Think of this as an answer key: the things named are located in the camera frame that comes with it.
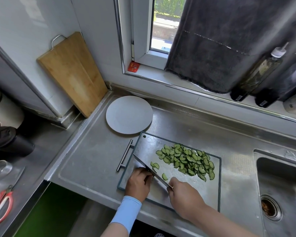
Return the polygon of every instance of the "countertop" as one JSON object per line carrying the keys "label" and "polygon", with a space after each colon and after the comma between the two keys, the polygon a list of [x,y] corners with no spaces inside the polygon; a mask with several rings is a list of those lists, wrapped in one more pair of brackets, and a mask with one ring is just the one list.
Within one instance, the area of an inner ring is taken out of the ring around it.
{"label": "countertop", "polygon": [[26,157],[0,151],[0,160],[5,159],[18,168],[26,166],[24,173],[13,188],[12,211],[0,223],[0,237],[12,236],[23,222],[48,185],[43,177],[53,165],[53,161],[57,160],[59,151],[62,151],[62,147],[78,131],[84,121],[85,119],[79,115],[69,129],[64,130],[43,118],[26,113],[18,131],[35,144],[34,151]]}
{"label": "countertop", "polygon": [[[107,125],[105,113],[109,104],[123,95],[113,91],[106,94],[59,153],[46,180],[118,208],[124,193],[117,185],[124,170],[117,172],[116,168],[130,139],[135,144],[138,134],[116,133]],[[147,100],[153,108],[153,121],[145,131],[221,157],[220,212],[249,231],[265,235],[256,161],[265,155],[296,161],[296,140],[171,101]],[[205,236],[174,211],[147,201],[138,219],[175,236]]]}

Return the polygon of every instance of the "person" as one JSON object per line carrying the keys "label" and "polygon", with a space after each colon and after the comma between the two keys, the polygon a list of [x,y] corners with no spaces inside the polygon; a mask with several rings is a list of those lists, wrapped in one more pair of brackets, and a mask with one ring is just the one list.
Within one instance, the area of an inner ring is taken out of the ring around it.
{"label": "person", "polygon": [[[145,168],[135,168],[127,181],[125,196],[117,212],[101,237],[127,237],[149,194],[153,175]],[[203,198],[189,183],[171,178],[167,188],[174,210],[184,219],[203,230],[209,236],[256,237],[224,215],[205,204]]]}

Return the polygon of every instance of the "white plate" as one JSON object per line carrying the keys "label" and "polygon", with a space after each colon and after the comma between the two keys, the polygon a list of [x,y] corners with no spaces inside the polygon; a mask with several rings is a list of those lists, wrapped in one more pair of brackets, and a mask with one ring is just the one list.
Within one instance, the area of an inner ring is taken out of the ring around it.
{"label": "white plate", "polygon": [[136,134],[152,121],[150,104],[137,96],[123,96],[113,101],[106,111],[106,121],[116,132]]}

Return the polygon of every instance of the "sink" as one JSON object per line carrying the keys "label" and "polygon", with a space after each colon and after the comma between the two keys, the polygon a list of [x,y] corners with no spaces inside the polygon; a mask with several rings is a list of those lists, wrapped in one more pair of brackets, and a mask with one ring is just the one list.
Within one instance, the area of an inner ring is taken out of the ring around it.
{"label": "sink", "polygon": [[262,157],[257,170],[268,236],[296,236],[296,165]]}

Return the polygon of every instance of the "person's left hand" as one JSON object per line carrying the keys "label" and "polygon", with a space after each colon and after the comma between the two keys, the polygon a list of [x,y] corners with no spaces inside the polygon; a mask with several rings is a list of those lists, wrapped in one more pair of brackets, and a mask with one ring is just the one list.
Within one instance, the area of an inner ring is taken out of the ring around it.
{"label": "person's left hand", "polygon": [[125,195],[134,197],[143,203],[149,194],[152,178],[152,173],[145,168],[139,167],[134,169],[127,181]]}

